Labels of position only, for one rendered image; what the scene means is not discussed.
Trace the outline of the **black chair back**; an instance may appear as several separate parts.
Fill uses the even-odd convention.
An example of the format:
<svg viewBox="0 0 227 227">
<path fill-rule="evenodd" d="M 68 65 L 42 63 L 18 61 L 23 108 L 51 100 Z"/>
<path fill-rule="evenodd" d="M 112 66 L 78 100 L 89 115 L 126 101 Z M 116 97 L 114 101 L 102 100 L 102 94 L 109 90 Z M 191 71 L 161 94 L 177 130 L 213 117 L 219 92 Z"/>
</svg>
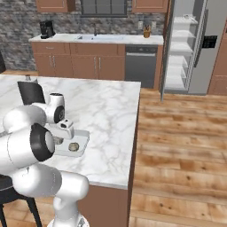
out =
<svg viewBox="0 0 227 227">
<path fill-rule="evenodd" d="M 3 73 L 6 70 L 3 55 L 0 51 L 0 74 Z"/>
</svg>

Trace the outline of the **dark grey dishwasher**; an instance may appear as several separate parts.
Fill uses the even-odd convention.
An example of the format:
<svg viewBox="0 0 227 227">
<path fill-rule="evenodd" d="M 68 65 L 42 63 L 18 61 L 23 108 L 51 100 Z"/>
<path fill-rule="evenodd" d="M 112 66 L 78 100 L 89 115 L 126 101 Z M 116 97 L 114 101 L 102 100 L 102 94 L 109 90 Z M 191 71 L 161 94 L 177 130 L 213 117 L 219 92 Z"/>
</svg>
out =
<svg viewBox="0 0 227 227">
<path fill-rule="evenodd" d="M 141 82 L 142 88 L 153 88 L 157 45 L 127 44 L 125 46 L 125 80 Z"/>
</svg>

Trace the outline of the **brown island cabinet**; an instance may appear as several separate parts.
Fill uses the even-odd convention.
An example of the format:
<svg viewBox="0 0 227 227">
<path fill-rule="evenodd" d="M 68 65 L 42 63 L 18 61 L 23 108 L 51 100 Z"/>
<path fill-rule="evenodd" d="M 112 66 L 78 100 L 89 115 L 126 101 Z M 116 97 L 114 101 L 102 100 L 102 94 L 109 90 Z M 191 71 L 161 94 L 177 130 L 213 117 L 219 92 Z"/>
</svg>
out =
<svg viewBox="0 0 227 227">
<path fill-rule="evenodd" d="M 82 173 L 90 180 L 79 202 L 91 227 L 128 227 L 136 159 L 138 84 L 94 97 L 82 115 L 90 141 Z"/>
</svg>

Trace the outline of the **brown lower cupboard run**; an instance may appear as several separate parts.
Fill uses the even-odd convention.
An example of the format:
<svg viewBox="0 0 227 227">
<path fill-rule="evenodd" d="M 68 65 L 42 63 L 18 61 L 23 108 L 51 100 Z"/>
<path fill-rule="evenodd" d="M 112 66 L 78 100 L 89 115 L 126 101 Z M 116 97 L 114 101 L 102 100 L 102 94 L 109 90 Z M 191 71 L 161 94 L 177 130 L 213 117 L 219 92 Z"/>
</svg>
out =
<svg viewBox="0 0 227 227">
<path fill-rule="evenodd" d="M 40 76 L 123 81 L 125 45 L 32 42 Z"/>
</svg>

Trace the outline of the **white rectangular tray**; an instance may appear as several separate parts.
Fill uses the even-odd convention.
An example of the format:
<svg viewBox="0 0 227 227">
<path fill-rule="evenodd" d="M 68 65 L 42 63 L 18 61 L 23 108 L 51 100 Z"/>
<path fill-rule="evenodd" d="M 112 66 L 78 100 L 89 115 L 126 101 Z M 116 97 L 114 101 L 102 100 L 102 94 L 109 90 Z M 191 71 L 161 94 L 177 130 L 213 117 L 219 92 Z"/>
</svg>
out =
<svg viewBox="0 0 227 227">
<path fill-rule="evenodd" d="M 64 138 L 61 144 L 55 145 L 54 154 L 75 158 L 81 157 L 84 154 L 89 140 L 89 131 L 76 129 L 73 138 Z"/>
</svg>

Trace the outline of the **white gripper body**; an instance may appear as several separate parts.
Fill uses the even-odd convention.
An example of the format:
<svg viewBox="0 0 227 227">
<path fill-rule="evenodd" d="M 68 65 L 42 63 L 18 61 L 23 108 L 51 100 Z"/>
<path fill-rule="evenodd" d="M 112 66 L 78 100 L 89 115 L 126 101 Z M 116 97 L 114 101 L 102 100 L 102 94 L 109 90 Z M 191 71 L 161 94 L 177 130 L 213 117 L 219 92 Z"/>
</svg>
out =
<svg viewBox="0 0 227 227">
<path fill-rule="evenodd" d="M 51 132 L 54 137 L 72 139 L 74 137 L 74 125 L 69 121 L 60 121 L 57 124 L 45 125 L 45 128 Z"/>
</svg>

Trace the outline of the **brown wall cupboard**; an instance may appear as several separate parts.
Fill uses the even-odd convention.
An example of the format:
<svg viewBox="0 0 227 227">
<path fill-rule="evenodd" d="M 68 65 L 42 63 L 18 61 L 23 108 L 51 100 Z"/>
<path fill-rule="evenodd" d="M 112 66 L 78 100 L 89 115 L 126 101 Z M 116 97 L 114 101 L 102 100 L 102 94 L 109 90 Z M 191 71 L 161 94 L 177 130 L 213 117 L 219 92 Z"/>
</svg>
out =
<svg viewBox="0 0 227 227">
<path fill-rule="evenodd" d="M 168 0 L 132 0 L 133 12 L 166 12 Z"/>
<path fill-rule="evenodd" d="M 35 0 L 39 12 L 73 12 L 75 0 Z"/>
</svg>

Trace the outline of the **dark framed window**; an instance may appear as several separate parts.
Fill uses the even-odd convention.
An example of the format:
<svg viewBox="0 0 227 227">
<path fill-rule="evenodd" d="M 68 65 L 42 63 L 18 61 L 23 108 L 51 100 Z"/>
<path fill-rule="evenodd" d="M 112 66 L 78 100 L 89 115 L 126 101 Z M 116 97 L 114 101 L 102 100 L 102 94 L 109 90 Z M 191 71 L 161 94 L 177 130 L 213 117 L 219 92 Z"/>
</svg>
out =
<svg viewBox="0 0 227 227">
<path fill-rule="evenodd" d="M 127 0 L 81 0 L 84 17 L 126 17 Z"/>
</svg>

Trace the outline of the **open steel fridge door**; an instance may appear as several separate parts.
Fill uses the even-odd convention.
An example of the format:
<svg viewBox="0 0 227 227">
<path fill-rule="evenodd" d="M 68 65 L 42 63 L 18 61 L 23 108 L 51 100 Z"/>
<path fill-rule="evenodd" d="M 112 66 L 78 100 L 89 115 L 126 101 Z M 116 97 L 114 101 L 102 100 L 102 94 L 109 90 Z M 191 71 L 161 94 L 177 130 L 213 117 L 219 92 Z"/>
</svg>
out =
<svg viewBox="0 0 227 227">
<path fill-rule="evenodd" d="M 168 70 L 168 57 L 169 57 L 169 52 L 170 52 L 175 0 L 169 0 L 168 9 L 169 9 L 169 13 L 168 13 L 165 40 L 164 40 L 164 45 L 163 45 L 162 71 L 161 71 L 161 78 L 160 78 L 160 101 L 161 102 L 163 102 L 163 97 L 164 97 L 164 93 L 165 93 L 165 83 L 166 83 L 167 70 Z"/>
</svg>

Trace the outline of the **steel fridge door with dispenser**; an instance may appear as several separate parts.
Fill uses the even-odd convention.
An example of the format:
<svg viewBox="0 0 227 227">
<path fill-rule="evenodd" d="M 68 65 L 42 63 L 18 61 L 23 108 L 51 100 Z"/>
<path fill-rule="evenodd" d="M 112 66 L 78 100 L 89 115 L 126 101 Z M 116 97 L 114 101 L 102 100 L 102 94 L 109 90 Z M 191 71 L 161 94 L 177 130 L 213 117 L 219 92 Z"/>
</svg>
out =
<svg viewBox="0 0 227 227">
<path fill-rule="evenodd" d="M 226 20 L 227 0 L 204 0 L 192 59 L 189 94 L 207 94 Z"/>
</svg>

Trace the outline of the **black coffee machine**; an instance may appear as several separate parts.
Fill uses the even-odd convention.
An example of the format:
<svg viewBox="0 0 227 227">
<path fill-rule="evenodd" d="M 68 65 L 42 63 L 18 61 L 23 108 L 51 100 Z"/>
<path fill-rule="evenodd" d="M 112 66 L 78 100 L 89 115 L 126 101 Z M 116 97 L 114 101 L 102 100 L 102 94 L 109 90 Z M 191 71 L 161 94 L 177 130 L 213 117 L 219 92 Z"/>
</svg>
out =
<svg viewBox="0 0 227 227">
<path fill-rule="evenodd" d="M 47 39 L 55 35 L 53 30 L 53 23 L 51 20 L 45 20 L 40 22 L 41 38 Z"/>
</svg>

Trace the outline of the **steel fridge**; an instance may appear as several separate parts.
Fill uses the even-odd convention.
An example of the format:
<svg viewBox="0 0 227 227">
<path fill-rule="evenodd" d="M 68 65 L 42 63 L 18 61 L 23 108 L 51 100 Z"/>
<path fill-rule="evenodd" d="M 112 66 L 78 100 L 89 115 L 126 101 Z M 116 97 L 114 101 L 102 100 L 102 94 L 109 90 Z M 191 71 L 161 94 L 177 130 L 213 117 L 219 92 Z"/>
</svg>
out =
<svg viewBox="0 0 227 227">
<path fill-rule="evenodd" d="M 165 93 L 186 93 L 204 0 L 175 0 Z"/>
</svg>

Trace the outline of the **brown tall cupboard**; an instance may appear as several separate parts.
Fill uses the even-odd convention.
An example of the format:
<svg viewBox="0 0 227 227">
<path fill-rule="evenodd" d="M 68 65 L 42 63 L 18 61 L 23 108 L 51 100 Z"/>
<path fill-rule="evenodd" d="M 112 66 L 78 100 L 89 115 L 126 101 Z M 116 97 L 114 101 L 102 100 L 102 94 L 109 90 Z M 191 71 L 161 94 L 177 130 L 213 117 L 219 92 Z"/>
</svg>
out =
<svg viewBox="0 0 227 227">
<path fill-rule="evenodd" d="M 223 32 L 208 93 L 227 95 L 227 28 Z"/>
</svg>

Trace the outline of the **steel sink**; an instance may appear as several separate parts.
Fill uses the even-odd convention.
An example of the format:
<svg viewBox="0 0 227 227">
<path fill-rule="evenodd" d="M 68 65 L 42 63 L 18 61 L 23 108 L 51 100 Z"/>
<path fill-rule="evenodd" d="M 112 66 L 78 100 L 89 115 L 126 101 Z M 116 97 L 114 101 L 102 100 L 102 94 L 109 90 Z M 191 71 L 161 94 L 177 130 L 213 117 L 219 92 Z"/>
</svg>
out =
<svg viewBox="0 0 227 227">
<path fill-rule="evenodd" d="M 122 36 L 117 35 L 80 35 L 77 40 L 88 40 L 88 41 L 120 41 L 123 40 Z"/>
</svg>

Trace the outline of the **black stool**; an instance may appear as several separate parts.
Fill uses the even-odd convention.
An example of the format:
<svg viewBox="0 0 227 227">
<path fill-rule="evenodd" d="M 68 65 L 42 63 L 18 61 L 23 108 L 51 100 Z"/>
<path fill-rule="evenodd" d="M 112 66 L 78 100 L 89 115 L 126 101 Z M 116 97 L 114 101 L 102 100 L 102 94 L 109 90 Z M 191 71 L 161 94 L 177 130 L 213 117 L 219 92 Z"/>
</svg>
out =
<svg viewBox="0 0 227 227">
<path fill-rule="evenodd" d="M 33 214 L 37 227 L 43 227 L 38 213 L 35 199 L 21 195 L 15 191 L 12 185 L 12 179 L 9 176 L 0 175 L 0 222 L 3 227 L 7 227 L 4 216 L 4 204 L 15 200 L 25 200 L 28 204 L 30 212 Z"/>
</svg>

